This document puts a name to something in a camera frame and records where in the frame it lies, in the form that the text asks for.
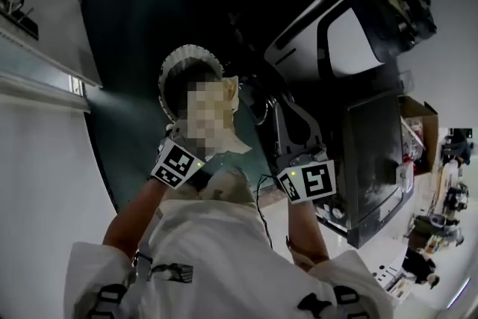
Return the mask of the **white appliance with black panel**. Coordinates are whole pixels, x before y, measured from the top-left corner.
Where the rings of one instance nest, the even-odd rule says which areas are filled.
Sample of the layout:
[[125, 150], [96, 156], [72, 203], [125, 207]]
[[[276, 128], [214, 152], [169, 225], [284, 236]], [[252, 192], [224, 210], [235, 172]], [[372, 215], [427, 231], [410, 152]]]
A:
[[346, 0], [314, 0], [266, 49], [287, 83], [341, 78], [382, 62]]

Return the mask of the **black framed appliance with window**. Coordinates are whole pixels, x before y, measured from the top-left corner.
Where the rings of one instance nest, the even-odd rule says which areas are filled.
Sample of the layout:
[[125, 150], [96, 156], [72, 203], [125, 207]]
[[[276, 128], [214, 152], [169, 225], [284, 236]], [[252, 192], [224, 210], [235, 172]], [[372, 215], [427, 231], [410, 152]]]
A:
[[366, 191], [337, 178], [337, 193], [314, 202], [317, 219], [356, 249], [363, 247], [409, 201], [413, 190], [373, 183]]

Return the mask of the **white plastic container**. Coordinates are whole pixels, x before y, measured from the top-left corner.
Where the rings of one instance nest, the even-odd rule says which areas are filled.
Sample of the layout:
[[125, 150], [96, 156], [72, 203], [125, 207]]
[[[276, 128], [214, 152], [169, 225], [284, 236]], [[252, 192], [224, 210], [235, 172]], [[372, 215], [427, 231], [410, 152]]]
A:
[[414, 163], [403, 162], [396, 168], [396, 182], [403, 193], [408, 193], [414, 185]]

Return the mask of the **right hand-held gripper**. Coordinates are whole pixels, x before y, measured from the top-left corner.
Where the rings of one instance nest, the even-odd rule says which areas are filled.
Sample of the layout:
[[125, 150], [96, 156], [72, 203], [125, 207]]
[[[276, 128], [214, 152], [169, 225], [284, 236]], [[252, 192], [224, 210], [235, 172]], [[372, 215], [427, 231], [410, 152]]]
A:
[[276, 178], [289, 201], [297, 204], [336, 194], [335, 164], [320, 144], [316, 119], [294, 102], [278, 101], [273, 109], [273, 123], [278, 155], [311, 148], [278, 160]]

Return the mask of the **person's white shirt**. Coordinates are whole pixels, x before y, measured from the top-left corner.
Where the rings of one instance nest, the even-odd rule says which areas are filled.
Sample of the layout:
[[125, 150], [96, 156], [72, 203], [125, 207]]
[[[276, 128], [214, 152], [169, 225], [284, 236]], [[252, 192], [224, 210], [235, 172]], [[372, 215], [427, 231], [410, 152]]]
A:
[[383, 288], [347, 251], [304, 271], [270, 248], [253, 208], [164, 202], [149, 257], [100, 244], [72, 246], [65, 319], [393, 319]]

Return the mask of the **white woven laundry basket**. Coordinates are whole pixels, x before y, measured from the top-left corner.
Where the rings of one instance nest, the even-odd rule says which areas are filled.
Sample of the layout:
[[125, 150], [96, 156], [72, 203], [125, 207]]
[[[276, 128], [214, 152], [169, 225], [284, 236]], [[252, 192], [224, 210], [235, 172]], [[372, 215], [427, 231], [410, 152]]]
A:
[[220, 61], [201, 46], [187, 44], [171, 52], [161, 64], [158, 79], [159, 102], [170, 121], [185, 115], [189, 90], [195, 90], [197, 83], [219, 81], [223, 73]]

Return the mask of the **person's right forearm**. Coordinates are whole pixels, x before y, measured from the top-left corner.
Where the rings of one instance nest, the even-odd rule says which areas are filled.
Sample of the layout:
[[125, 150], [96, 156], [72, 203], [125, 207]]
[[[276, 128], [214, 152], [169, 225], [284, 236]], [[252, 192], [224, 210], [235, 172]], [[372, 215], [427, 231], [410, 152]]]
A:
[[288, 201], [286, 245], [294, 264], [305, 272], [316, 264], [329, 260], [329, 253], [311, 201], [295, 204]]

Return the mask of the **beige garment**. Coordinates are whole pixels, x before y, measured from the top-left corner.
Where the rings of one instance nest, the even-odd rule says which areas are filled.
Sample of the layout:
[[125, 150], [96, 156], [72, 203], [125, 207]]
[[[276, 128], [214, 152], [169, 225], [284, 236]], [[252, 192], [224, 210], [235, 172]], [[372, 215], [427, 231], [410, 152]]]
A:
[[234, 115], [239, 107], [238, 77], [198, 81], [187, 90], [185, 128], [187, 148], [209, 161], [216, 154], [245, 154], [251, 147], [235, 133]]

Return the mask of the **black washing machine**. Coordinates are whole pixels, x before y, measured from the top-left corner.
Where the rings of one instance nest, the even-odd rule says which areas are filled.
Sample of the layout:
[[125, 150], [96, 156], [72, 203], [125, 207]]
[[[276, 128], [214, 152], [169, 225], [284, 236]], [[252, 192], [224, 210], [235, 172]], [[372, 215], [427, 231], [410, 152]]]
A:
[[279, 190], [279, 158], [311, 148], [278, 155], [273, 123], [278, 101], [296, 103], [318, 122], [320, 144], [335, 164], [336, 193], [339, 177], [345, 178], [348, 187], [356, 185], [360, 191], [373, 183], [395, 185], [395, 170], [403, 154], [399, 105], [393, 90], [375, 91], [369, 84], [354, 84], [349, 79], [301, 81], [286, 87], [271, 78], [243, 77], [239, 85], [240, 97], [255, 118], [268, 178]]

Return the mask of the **open cardboard box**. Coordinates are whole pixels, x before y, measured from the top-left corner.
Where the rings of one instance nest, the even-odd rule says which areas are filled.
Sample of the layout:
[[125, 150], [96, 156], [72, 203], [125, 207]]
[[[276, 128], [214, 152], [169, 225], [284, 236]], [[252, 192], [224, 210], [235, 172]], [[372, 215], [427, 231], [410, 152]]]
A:
[[422, 122], [422, 134], [418, 135], [424, 149], [422, 156], [415, 163], [415, 175], [430, 173], [435, 163], [438, 147], [438, 112], [428, 103], [420, 103], [410, 96], [398, 97], [400, 115], [406, 121], [419, 119]]

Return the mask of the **person's beige shorts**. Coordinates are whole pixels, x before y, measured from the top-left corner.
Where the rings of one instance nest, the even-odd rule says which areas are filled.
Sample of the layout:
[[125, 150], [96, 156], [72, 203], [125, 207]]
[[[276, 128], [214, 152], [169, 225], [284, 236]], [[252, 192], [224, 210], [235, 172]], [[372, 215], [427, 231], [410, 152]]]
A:
[[255, 203], [249, 180], [242, 169], [222, 168], [209, 180], [207, 185], [200, 191], [203, 200], [216, 200], [251, 205]]

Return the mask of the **person's left forearm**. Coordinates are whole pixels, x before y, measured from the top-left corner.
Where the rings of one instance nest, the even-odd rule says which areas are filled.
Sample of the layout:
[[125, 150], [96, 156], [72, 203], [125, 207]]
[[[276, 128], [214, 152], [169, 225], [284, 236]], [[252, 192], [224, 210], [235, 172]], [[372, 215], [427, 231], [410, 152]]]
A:
[[132, 260], [167, 188], [157, 179], [148, 180], [139, 194], [111, 221], [102, 243]]

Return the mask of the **white door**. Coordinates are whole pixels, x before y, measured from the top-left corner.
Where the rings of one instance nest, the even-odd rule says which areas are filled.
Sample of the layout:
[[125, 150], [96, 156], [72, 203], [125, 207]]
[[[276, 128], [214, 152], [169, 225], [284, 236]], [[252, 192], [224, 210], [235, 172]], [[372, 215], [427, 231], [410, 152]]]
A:
[[87, 112], [84, 86], [101, 86], [81, 12], [82, 0], [25, 0], [39, 40], [0, 14], [0, 101]]

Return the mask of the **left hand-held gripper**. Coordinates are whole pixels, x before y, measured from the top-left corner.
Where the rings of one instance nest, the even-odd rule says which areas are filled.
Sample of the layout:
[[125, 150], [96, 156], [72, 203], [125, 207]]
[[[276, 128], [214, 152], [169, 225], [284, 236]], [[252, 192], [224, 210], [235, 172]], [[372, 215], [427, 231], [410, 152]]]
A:
[[205, 161], [190, 151], [179, 127], [171, 126], [168, 132], [158, 147], [149, 177], [178, 189], [204, 167]]

